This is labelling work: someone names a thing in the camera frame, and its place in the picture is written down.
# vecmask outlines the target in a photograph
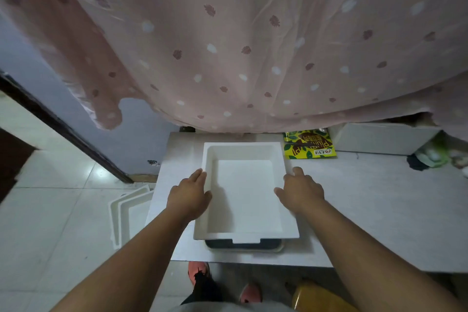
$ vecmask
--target person's right hand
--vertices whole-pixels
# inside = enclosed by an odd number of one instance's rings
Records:
[[[284,189],[276,187],[274,192],[280,202],[295,214],[314,200],[324,200],[322,185],[313,181],[310,175],[304,175],[301,167],[295,166],[292,170],[294,175],[284,176]]]

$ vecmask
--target pink slipper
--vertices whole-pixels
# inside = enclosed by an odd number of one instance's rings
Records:
[[[192,285],[195,286],[195,274],[203,273],[205,276],[210,276],[210,267],[205,262],[189,262],[189,278]]]
[[[255,283],[248,283],[239,297],[241,303],[258,303],[262,301],[262,290]]]

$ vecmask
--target snack package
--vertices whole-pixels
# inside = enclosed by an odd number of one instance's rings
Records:
[[[293,131],[283,134],[284,155],[287,159],[313,159],[336,156],[326,129]]]

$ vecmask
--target door frame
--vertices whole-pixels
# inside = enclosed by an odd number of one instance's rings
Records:
[[[100,164],[115,177],[124,183],[132,184],[134,181],[121,171],[108,157],[98,151],[93,145],[76,133],[70,126],[58,118],[36,97],[24,89],[7,72],[0,69],[0,90],[19,103],[23,108],[36,116],[39,120],[52,128],[58,134],[62,135],[70,143],[78,147],[83,153]]]

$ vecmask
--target white tabletop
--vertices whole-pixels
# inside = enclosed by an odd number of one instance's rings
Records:
[[[161,165],[146,224],[165,207],[173,185],[201,167],[205,142],[282,142],[282,135],[173,132]],[[339,152],[336,159],[286,160],[301,166],[325,198],[381,243],[425,271],[468,272],[468,179],[451,165],[423,172],[405,156]],[[301,238],[279,253],[211,251],[193,239],[194,222],[172,260],[331,267],[312,229],[298,219]]]

